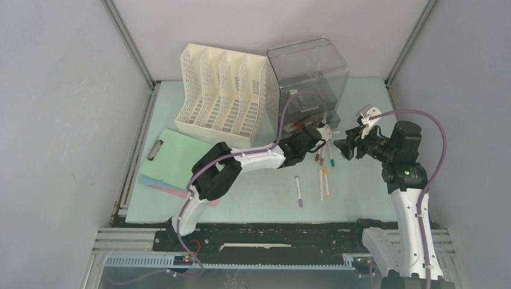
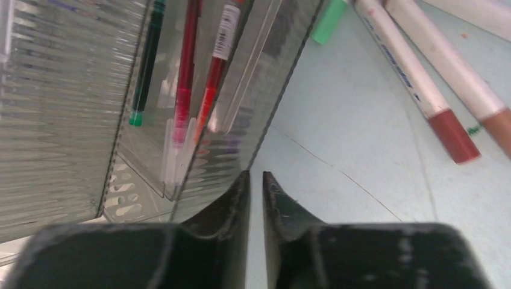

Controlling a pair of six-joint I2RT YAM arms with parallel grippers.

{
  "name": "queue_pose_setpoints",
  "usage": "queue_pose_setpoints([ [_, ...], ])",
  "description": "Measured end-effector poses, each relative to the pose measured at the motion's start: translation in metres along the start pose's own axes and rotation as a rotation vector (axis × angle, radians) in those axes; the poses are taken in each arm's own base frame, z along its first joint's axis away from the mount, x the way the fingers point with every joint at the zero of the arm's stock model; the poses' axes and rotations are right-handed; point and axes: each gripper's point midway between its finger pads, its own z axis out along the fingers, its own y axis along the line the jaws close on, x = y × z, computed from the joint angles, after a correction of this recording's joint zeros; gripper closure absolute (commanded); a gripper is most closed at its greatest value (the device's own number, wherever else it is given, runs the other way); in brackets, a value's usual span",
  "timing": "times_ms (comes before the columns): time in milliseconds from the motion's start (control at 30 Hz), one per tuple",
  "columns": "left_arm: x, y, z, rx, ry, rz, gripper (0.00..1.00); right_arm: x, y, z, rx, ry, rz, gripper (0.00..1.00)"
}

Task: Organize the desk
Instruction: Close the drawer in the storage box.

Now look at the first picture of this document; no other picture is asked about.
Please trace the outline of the smoky transparent drawer cabinet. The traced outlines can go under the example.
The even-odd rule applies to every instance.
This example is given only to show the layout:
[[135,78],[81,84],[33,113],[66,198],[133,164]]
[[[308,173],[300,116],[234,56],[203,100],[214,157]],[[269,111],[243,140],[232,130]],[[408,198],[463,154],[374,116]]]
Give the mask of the smoky transparent drawer cabinet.
[[[284,121],[278,127],[283,129],[283,136],[298,132],[286,133],[285,127],[322,120],[325,112],[328,113],[327,124],[337,128],[340,123],[337,109],[349,68],[333,42],[319,37],[268,49],[266,55],[280,89],[278,115],[283,116]],[[300,108],[299,95],[304,95],[308,103],[304,111]]]

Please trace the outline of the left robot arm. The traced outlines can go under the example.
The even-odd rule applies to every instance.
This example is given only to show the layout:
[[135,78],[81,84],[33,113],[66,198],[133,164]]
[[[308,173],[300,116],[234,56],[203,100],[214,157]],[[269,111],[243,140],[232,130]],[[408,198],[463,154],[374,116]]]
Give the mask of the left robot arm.
[[187,200],[179,213],[169,219],[168,244],[179,251],[188,248],[190,234],[209,203],[223,197],[239,175],[294,166],[307,154],[320,150],[332,135],[329,126],[319,125],[254,149],[233,149],[225,142],[215,144],[192,167],[192,177],[186,186]]

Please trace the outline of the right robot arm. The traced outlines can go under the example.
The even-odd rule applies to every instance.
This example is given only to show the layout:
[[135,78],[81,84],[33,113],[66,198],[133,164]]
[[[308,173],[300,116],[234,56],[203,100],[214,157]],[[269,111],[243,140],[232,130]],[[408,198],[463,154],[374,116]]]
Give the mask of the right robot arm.
[[397,215],[400,248],[388,237],[387,230],[375,225],[375,220],[359,220],[364,228],[350,236],[352,247],[369,250],[371,264],[382,275],[381,288],[455,288],[440,267],[433,244],[428,215],[428,184],[426,170],[417,161],[421,143],[421,127],[408,121],[395,124],[392,135],[385,137],[379,126],[367,135],[364,128],[346,131],[346,138],[334,141],[347,159],[365,155],[381,162],[381,175]]

